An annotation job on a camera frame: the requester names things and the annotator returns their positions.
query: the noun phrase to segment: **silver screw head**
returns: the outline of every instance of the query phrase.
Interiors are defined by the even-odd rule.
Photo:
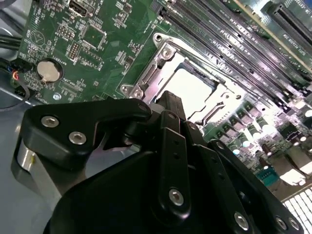
[[[235,212],[234,218],[236,223],[239,225],[239,227],[245,231],[249,229],[249,224],[246,220],[246,218],[239,212]]]
[[[289,218],[288,220],[289,220],[289,222],[291,223],[291,226],[292,226],[293,228],[295,228],[297,231],[300,229],[298,223],[297,223],[293,218]]]
[[[135,90],[135,92],[133,94],[134,94],[134,96],[136,98],[141,98],[142,97],[142,92],[140,90]]]
[[[182,206],[184,203],[183,195],[176,189],[169,191],[169,198],[176,206]]]
[[[68,138],[70,142],[75,145],[83,145],[87,141],[87,137],[85,136],[85,134],[80,132],[72,132]]]
[[[165,59],[170,59],[172,57],[172,51],[169,49],[169,48],[164,48],[161,52],[162,56],[165,58]]]
[[[217,145],[221,150],[224,150],[224,147],[223,147],[223,145],[222,145],[220,142],[217,142],[216,145]]]
[[[128,87],[127,86],[122,86],[121,87],[122,91],[127,93],[129,91]]]
[[[45,116],[41,119],[41,123],[44,127],[55,128],[59,125],[59,120],[54,116]]]
[[[280,217],[276,217],[276,222],[277,224],[284,230],[287,230],[287,226],[286,223],[280,218]]]
[[[54,93],[54,94],[53,94],[53,99],[58,101],[58,100],[61,100],[61,99],[62,99],[62,96],[61,96],[61,94],[59,94],[59,93]]]

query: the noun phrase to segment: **black mechanical arm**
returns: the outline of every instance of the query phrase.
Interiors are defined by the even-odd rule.
[[[219,140],[205,142],[165,92],[26,111],[15,178],[54,210],[47,234],[303,234],[296,218]],[[140,151],[85,177],[95,149]]]

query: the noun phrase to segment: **black cable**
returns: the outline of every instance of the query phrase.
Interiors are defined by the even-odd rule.
[[[4,111],[12,111],[20,106],[22,106],[30,97],[30,91],[27,87],[27,85],[25,84],[24,81],[22,81],[21,79],[16,80],[16,82],[23,88],[23,90],[25,91],[25,97],[22,99],[22,101],[18,102],[15,105],[12,106],[8,106],[8,107],[3,107],[0,108],[0,112],[4,112]]]
[[[12,5],[13,3],[15,3],[16,0],[4,0],[4,1],[0,1],[0,9],[4,9],[7,8],[8,6]]]
[[[20,45],[18,44],[10,44],[0,41],[0,48],[9,49],[9,50],[19,50]]]
[[[0,19],[3,20],[9,27],[11,27],[18,34],[23,34],[24,26],[16,21],[12,16],[8,13],[0,9]]]
[[[8,43],[21,43],[21,38],[7,36],[7,35],[0,35],[0,41],[8,42]]]

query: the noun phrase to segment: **dimm slot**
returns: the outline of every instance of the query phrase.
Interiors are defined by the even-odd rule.
[[[186,4],[186,2],[178,0],[177,2],[179,4]],[[227,20],[224,15],[219,13],[216,9],[214,9],[210,4],[207,2],[203,2],[202,0],[194,0],[192,1],[192,4],[194,6],[197,6],[198,9],[201,9],[203,13],[205,13],[212,21],[217,21],[218,25],[221,25],[223,29],[227,31],[233,38],[235,38],[237,41],[239,41],[245,48],[247,48],[250,52],[253,53],[253,56],[258,59],[259,61],[265,61],[266,65],[269,67],[269,69],[274,72],[280,79],[284,78],[289,83],[289,85],[293,86],[294,89],[297,91],[301,91],[303,86],[299,83],[294,81],[283,69],[281,69],[279,66],[274,64],[270,59],[267,59],[267,54],[265,55],[263,53],[263,50],[265,52],[268,52],[266,48],[259,49],[259,43],[255,43],[255,41],[252,41],[249,37],[242,35],[241,32],[239,32],[238,29],[236,29],[234,26],[231,26],[231,22]]]
[[[223,47],[225,48],[229,48],[228,44],[226,42],[224,42],[224,39],[221,38],[216,32],[214,32],[213,30],[211,30],[208,26],[207,26],[207,22],[203,22],[203,20],[199,19],[199,15],[195,12],[193,12],[191,9],[188,9],[184,6],[181,6],[181,4],[176,4],[175,5],[175,9],[178,10],[178,12],[180,14],[182,14],[185,18],[187,18],[190,22],[192,22],[194,25],[198,26],[198,28],[200,30],[202,30],[203,32],[205,32],[210,38],[214,39],[215,41],[218,41],[218,43],[220,43]],[[242,54],[240,51],[231,49],[231,52],[233,53],[233,55],[236,57],[236,59],[239,59],[240,62],[242,64],[244,64],[245,61],[245,55]],[[248,64],[249,66],[251,66],[251,68],[248,69],[248,71],[251,71],[252,74],[253,72],[256,72],[257,74],[262,76],[262,79],[269,85],[269,86],[275,86],[276,89],[281,91],[281,95],[283,95],[283,97],[285,98],[285,100],[288,100],[290,97],[290,93],[281,85],[277,84],[276,82],[272,82],[267,75],[262,72],[260,69],[258,69],[257,66],[255,66],[252,63]]]

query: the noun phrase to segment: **ram slot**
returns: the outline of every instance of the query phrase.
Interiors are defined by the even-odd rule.
[[[184,23],[182,23],[181,18],[178,18],[175,14],[170,14],[166,10],[161,11],[161,16],[169,22],[172,26],[174,26],[181,33],[187,35],[189,39],[192,39],[197,45],[197,49],[199,51],[207,51],[209,54],[215,56],[216,58],[220,58],[220,51],[209,41],[207,41],[202,35],[200,35],[197,31],[193,30],[193,28],[188,27]],[[282,108],[285,113],[291,111],[291,109],[285,104],[285,102],[279,98],[275,92],[270,89],[266,89],[263,87],[263,84],[260,83],[256,77],[253,77],[249,72],[241,69],[235,62],[231,59],[226,60],[224,57],[221,57],[223,63],[225,63],[233,72],[234,77],[238,76],[241,79],[244,79],[247,83],[251,84],[254,88],[259,90],[262,94],[264,94],[269,100],[275,103],[278,107]]]
[[[244,50],[248,49],[248,53],[245,55],[241,52],[240,48],[238,48],[239,50],[237,51],[237,56],[244,60],[245,56],[248,56],[248,54],[253,56],[253,59],[255,60],[255,64],[250,63],[249,65],[252,67],[252,70],[257,71],[258,74],[260,74],[261,76],[265,77],[267,82],[269,82],[270,84],[274,85],[276,88],[280,89],[282,93],[285,93],[286,96],[290,95],[290,92],[288,92],[285,87],[277,80],[270,78],[270,75],[266,75],[264,72],[262,72],[261,69],[258,68],[258,64],[263,63],[267,66],[267,68],[269,68],[270,72],[273,73],[273,76],[275,76],[276,78],[279,78],[279,80],[282,80],[282,78],[284,77],[282,73],[280,73],[280,71],[278,71],[278,69],[276,69],[275,67],[271,66],[271,62],[266,59],[265,55],[261,56],[261,54],[259,54],[258,50],[256,48],[254,48],[253,46],[251,46],[247,41],[245,41],[244,39],[241,39],[238,37],[237,32],[234,31],[233,28],[231,28],[230,26],[228,26],[227,24],[225,24],[222,19],[220,19],[218,16],[215,17],[215,14],[213,13],[213,11],[211,11],[209,8],[207,8],[205,5],[200,4],[201,0],[194,0],[192,2],[194,5],[196,5],[196,3],[199,3],[199,5],[197,5],[197,7],[200,7],[199,9],[202,10],[203,13],[205,13],[205,15],[215,24],[217,24],[218,26],[220,26],[224,31],[226,31],[226,33],[228,33],[228,35],[230,35],[233,39],[237,40],[240,45],[244,46]],[[176,2],[176,6],[180,6],[182,8],[184,8],[184,10],[188,7],[187,3],[184,1],[180,1],[178,0]],[[205,19],[203,19],[201,16],[199,16],[196,12],[192,12],[197,18],[198,18],[198,22],[199,24],[208,29],[207,28],[207,24],[208,22],[205,21]]]
[[[272,5],[267,13],[272,19],[310,55],[312,55],[312,34],[283,4]]]
[[[188,19],[188,21],[194,24],[194,26],[196,26],[199,30],[208,35],[209,38],[220,44],[223,48],[229,48],[228,43],[222,37],[220,37],[218,33],[211,30],[207,26],[209,23],[207,21],[203,21],[203,19],[200,19],[200,16],[196,12],[192,11],[192,9],[177,3],[175,5],[175,10],[177,10],[179,14],[182,14],[185,19]],[[238,60],[239,64],[244,64],[244,67],[245,69],[247,69],[248,72],[250,72],[251,74],[254,74],[256,72],[258,75],[260,75],[255,75],[256,80],[261,78],[265,83],[267,83],[267,88],[271,89],[273,92],[276,92],[276,90],[280,90],[280,94],[284,97],[284,100],[288,100],[291,97],[290,92],[288,92],[281,84],[277,83],[276,81],[270,80],[270,78],[261,69],[259,69],[258,66],[250,62],[246,64],[245,60],[247,55],[243,54],[242,51],[234,50],[232,48],[230,48],[229,50],[235,56],[235,60]]]
[[[186,2],[182,2],[181,0],[177,0],[177,2],[179,4],[187,4]],[[294,81],[291,76],[289,76],[287,71],[285,71],[280,65],[276,65],[274,62],[271,61],[271,59],[267,58],[268,54],[272,53],[271,51],[268,51],[267,48],[263,48],[263,46],[261,47],[258,41],[255,41],[254,39],[252,40],[250,37],[244,34],[242,35],[241,32],[235,27],[235,25],[233,25],[233,23],[229,22],[229,20],[227,20],[223,14],[214,9],[209,3],[202,0],[194,0],[192,1],[192,4],[198,9],[201,9],[201,11],[205,13],[205,15],[208,16],[213,22],[217,22],[219,26],[221,26],[227,33],[229,33],[230,36],[239,41],[241,45],[243,45],[249,51],[254,51],[253,56],[257,60],[264,61],[268,68],[274,74],[276,74],[281,82],[286,82],[288,86],[293,87],[297,91],[303,91],[302,84]]]
[[[249,27],[237,14],[233,13],[224,3],[220,0],[213,0],[212,2],[218,6],[218,10],[212,7],[212,5],[206,0],[197,0],[196,2],[201,2],[202,6],[206,8],[213,9],[213,12],[218,15],[225,23],[232,24],[233,28],[237,30],[237,33],[241,35],[246,41],[248,41],[254,47],[261,52],[265,52],[268,56],[271,57],[275,62],[275,66],[278,64],[280,70],[285,74],[284,78],[289,81],[289,83],[294,83],[297,87],[304,87],[301,83],[307,84],[312,79],[302,76],[296,69],[294,69],[293,65],[290,64],[287,59],[285,59],[280,52],[266,39],[261,38],[253,31],[247,30]],[[238,29],[238,26],[242,27],[245,34],[241,33]]]

